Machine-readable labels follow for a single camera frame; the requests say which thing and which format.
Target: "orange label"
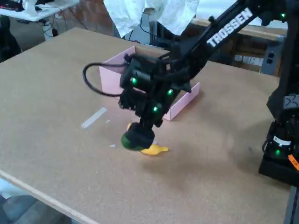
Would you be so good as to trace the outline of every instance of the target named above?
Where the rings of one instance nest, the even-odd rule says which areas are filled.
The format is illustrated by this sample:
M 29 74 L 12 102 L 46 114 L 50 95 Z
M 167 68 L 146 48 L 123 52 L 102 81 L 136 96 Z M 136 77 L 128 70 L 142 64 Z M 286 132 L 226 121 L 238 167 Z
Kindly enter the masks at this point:
M 293 155 L 289 155 L 289 161 L 293 164 L 293 166 L 299 171 L 299 163 L 295 159 Z

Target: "white cloth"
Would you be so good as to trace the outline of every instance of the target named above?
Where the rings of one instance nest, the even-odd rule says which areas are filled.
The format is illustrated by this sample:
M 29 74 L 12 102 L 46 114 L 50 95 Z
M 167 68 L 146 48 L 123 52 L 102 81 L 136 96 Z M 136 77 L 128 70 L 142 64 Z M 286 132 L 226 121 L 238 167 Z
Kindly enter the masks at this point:
M 140 24 L 145 8 L 153 8 L 154 20 L 181 35 L 195 16 L 198 3 L 199 0 L 104 0 L 121 37 Z

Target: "white sticker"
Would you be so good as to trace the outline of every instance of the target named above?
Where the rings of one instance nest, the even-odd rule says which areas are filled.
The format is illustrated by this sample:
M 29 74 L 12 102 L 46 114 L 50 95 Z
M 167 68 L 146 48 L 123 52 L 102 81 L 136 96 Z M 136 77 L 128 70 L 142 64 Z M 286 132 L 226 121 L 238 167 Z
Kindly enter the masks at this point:
M 102 107 L 101 109 L 99 109 L 99 111 L 94 113 L 94 115 L 92 115 L 83 124 L 81 124 L 82 128 L 84 129 L 84 128 L 89 127 L 91 124 L 93 124 L 93 122 L 95 122 L 98 118 L 100 118 L 100 116 L 102 116 L 106 111 L 107 111 L 107 109 L 105 107 Z
M 282 146 L 289 146 L 291 144 L 290 141 L 283 141 L 276 136 L 274 136 L 273 140 Z
M 243 59 L 243 56 L 242 56 L 242 55 L 236 55 L 236 56 L 235 56 L 235 61 L 237 61 L 237 62 L 241 62 L 242 59 Z
M 246 64 L 249 64 L 250 60 L 251 60 L 251 57 L 249 57 L 249 56 L 244 56 L 244 58 L 243 58 L 243 62 Z

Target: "black cable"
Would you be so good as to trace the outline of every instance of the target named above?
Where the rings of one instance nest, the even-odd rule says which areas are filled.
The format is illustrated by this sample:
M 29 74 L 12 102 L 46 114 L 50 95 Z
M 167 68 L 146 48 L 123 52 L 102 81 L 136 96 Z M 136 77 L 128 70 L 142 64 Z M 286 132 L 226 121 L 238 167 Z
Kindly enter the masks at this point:
M 56 7 L 56 6 L 48 6 L 48 7 L 38 6 L 38 7 L 40 7 L 40 8 L 58 8 L 61 11 L 61 13 L 63 14 L 64 24 L 65 24 L 65 30 L 68 30 L 67 24 L 66 24 L 66 20 L 65 20 L 65 14 L 64 14 L 64 12 L 63 12 L 63 10 L 61 8 Z
M 90 67 L 94 67 L 94 66 L 103 66 L 103 67 L 115 67 L 115 68 L 120 68 L 120 67 L 124 67 L 126 66 L 127 63 L 123 63 L 123 64 L 106 64 L 106 63 L 100 63 L 100 62 L 97 62 L 97 63 L 90 63 L 88 65 L 86 65 L 83 69 L 83 80 L 85 82 L 85 84 L 94 92 L 102 95 L 102 96 L 106 96 L 106 97 L 120 97 L 121 95 L 120 94 L 110 94 L 110 93 L 106 93 L 106 92 L 103 92 L 99 89 L 97 89 L 96 87 L 94 87 L 87 79 L 86 77 L 86 72 L 87 70 L 90 68 Z
M 49 29 L 47 29 L 47 30 L 44 30 L 44 34 L 46 34 L 48 37 L 53 37 L 53 36 L 49 36 L 46 32 L 47 31 L 49 31 L 49 30 L 52 30 L 52 24 L 51 24 L 51 27 L 49 28 Z
M 130 34 L 130 36 L 129 36 L 128 41 L 131 40 L 131 35 L 132 35 L 132 33 L 133 33 L 133 30 L 131 31 L 131 34 Z
M 145 32 L 145 33 L 147 33 L 147 34 L 150 34 L 152 36 L 158 37 L 157 35 L 151 34 L 150 32 L 144 30 L 141 25 L 142 25 L 142 16 L 141 16 L 141 20 L 140 20 L 140 28 L 142 29 L 142 31 Z
M 53 16 L 53 21 L 52 21 L 52 26 L 53 26 L 54 29 L 55 29 L 55 27 L 54 27 L 55 23 L 56 23 L 56 26 L 57 26 L 57 32 L 58 32 L 58 31 L 59 31 L 59 25 L 58 25 L 58 22 L 57 22 L 57 20 L 56 20 L 56 16 L 55 16 L 55 14 L 54 14 L 54 16 Z
M 76 16 L 76 14 L 74 14 L 74 12 L 70 9 L 70 8 L 68 8 L 69 10 L 70 10 L 70 12 L 74 15 L 74 17 L 82 24 L 82 26 L 84 26 L 85 27 L 85 29 L 87 29 L 87 27 L 84 25 L 84 23 Z

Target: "small white piece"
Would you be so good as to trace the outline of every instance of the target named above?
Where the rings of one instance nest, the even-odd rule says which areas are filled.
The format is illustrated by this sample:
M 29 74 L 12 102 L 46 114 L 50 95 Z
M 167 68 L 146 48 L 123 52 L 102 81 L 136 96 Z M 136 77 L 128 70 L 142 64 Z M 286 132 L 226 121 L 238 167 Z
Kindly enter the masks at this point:
M 92 125 L 98 118 L 100 118 L 100 116 L 102 116 L 105 112 L 107 111 L 107 109 L 105 107 L 102 107 L 101 109 L 99 109 L 99 111 L 97 111 L 96 113 L 94 113 L 94 115 L 92 115 L 89 119 L 87 119 L 83 124 L 81 124 L 82 128 L 85 129 L 87 127 L 89 127 L 90 125 Z

